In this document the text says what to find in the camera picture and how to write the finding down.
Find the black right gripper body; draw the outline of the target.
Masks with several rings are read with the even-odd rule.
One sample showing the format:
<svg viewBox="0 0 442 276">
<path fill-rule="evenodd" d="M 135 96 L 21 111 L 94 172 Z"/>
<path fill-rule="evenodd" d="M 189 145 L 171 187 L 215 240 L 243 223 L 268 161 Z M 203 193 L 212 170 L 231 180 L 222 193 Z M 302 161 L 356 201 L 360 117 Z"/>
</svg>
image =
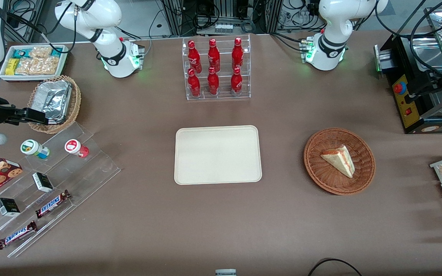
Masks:
<svg viewBox="0 0 442 276">
<path fill-rule="evenodd" d="M 11 105 L 7 100 L 0 98 L 0 124 L 10 123 L 17 125 L 19 123 L 27 123 L 24 117 L 25 111 Z"/>
</svg>

